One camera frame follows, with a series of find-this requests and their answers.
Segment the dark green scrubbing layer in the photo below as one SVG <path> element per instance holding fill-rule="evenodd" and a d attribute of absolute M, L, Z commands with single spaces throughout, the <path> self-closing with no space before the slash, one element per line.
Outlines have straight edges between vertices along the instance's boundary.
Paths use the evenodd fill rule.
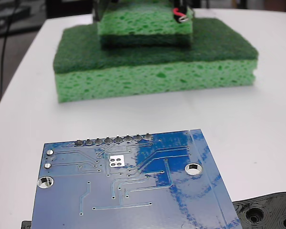
<path fill-rule="evenodd" d="M 58 47 L 55 73 L 170 62 L 256 60 L 257 51 L 218 19 L 195 19 L 190 48 L 132 47 L 102 50 L 96 24 L 66 29 Z"/>
<path fill-rule="evenodd" d="M 59 102 L 252 85 L 258 53 L 217 19 L 195 19 L 191 48 L 103 51 L 95 26 L 65 30 L 54 60 Z"/>
<path fill-rule="evenodd" d="M 97 23 L 103 46 L 177 45 L 189 46 L 193 34 L 193 12 L 189 20 L 173 19 L 173 4 L 168 0 L 120 0 L 110 3 Z"/>

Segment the white table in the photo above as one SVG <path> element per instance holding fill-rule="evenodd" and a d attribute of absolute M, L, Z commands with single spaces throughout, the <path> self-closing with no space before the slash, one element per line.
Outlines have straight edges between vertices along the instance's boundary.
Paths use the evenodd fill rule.
<path fill-rule="evenodd" d="M 43 144 L 77 138 L 201 128 L 232 201 L 286 191 L 286 13 L 197 14 L 258 49 L 254 86 L 58 104 L 52 63 L 62 31 L 91 16 L 46 21 L 0 103 L 0 229 L 31 220 Z"/>

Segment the stacked sponges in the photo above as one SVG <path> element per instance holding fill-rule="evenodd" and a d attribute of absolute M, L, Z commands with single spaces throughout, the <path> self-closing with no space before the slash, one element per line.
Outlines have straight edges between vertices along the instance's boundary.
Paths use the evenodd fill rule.
<path fill-rule="evenodd" d="M 178 24 L 166 0 L 126 0 L 97 24 L 64 31 L 54 60 L 58 99 L 251 85 L 257 56 L 218 19 Z"/>

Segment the black plastic piece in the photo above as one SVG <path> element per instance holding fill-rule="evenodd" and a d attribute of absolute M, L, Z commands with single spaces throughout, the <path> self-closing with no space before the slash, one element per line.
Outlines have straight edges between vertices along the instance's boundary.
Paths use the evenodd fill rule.
<path fill-rule="evenodd" d="M 23 221 L 21 224 L 21 229 L 31 229 L 32 221 Z"/>
<path fill-rule="evenodd" d="M 47 18 L 88 14 L 92 11 L 92 0 L 63 1 L 45 0 Z"/>
<path fill-rule="evenodd" d="M 286 192 L 233 202 L 243 229 L 286 229 Z"/>

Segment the green sponge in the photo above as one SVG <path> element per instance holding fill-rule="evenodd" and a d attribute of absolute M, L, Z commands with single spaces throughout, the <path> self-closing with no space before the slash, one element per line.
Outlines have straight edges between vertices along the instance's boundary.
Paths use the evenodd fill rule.
<path fill-rule="evenodd" d="M 59 102 L 251 85 L 258 53 L 217 19 L 195 19 L 190 48 L 102 50 L 95 24 L 66 29 L 54 71 Z"/>
<path fill-rule="evenodd" d="M 193 13 L 177 23 L 168 0 L 121 0 L 110 3 L 98 34 L 102 46 L 177 45 L 188 46 L 193 34 Z"/>

